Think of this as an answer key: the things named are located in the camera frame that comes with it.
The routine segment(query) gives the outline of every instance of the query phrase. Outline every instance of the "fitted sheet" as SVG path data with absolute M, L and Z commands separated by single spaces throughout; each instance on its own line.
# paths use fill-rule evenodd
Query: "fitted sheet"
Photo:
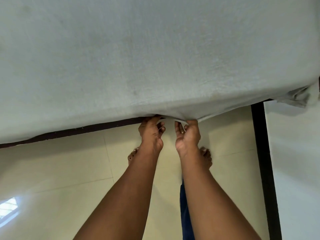
M 319 0 L 0 0 L 0 143 L 206 119 L 314 84 Z

